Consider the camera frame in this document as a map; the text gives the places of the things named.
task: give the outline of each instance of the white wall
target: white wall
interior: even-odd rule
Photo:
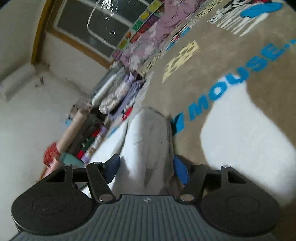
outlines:
[[[10,0],[0,9],[0,81],[31,59],[46,0]]]
[[[65,119],[82,96],[50,74],[44,87],[34,77],[12,99],[0,101],[0,240],[11,239],[17,229],[11,218],[13,201],[38,180],[46,147],[64,133]]]
[[[107,72],[98,62],[50,33],[46,34],[42,61],[50,65],[56,76],[75,83],[88,94]]]

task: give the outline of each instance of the white cable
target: white cable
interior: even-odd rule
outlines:
[[[107,45],[108,47],[113,48],[113,49],[116,49],[116,46],[114,46],[114,45],[108,43],[105,39],[103,39],[102,37],[100,37],[100,36],[97,35],[95,32],[93,32],[92,30],[89,29],[89,22],[90,22],[90,20],[91,20],[91,17],[92,17],[92,15],[93,15],[94,11],[96,10],[96,8],[97,8],[97,6],[98,6],[98,4],[99,4],[99,2],[100,2],[100,0],[97,0],[96,5],[94,6],[94,9],[92,10],[92,12],[91,12],[91,14],[90,14],[90,16],[89,16],[89,20],[87,21],[87,31],[88,31],[92,36],[94,36],[96,39],[98,39],[99,41],[101,41],[101,42],[103,42],[105,45]]]

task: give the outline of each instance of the pink blanket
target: pink blanket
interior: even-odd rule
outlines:
[[[204,0],[165,0],[164,15],[131,44],[119,60],[131,71],[137,70],[161,42],[203,2]]]

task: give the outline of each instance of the yellow patterned patch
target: yellow patterned patch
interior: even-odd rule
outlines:
[[[220,2],[223,0],[213,0],[211,1],[203,10],[200,11],[198,15],[196,15],[196,18],[201,18],[205,15],[207,15],[210,11],[212,11]]]
[[[198,50],[199,47],[197,42],[193,40],[189,43],[186,47],[184,47],[180,52],[179,55],[173,58],[166,66],[165,72],[163,74],[163,83],[166,81],[170,75],[175,72],[179,67],[181,67],[188,59],[191,58],[193,53]]]

